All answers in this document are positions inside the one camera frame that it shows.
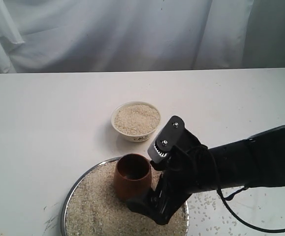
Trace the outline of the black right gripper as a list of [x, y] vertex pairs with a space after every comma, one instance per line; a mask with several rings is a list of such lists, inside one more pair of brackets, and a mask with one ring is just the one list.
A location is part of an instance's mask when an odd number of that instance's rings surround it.
[[150, 164], [162, 172], [154, 192], [130, 198], [126, 200], [126, 206], [158, 225], [168, 224], [191, 194], [218, 189], [216, 161], [203, 144], [187, 153], [175, 150], [167, 159], [159, 163], [151, 160]]

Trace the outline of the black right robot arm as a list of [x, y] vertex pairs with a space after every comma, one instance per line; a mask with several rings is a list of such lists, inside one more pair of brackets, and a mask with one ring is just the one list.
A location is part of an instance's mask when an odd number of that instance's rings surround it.
[[148, 149], [161, 172], [155, 189], [126, 201], [127, 207], [159, 225], [194, 193], [242, 186], [285, 186], [285, 125], [247, 139], [208, 148], [173, 116]]

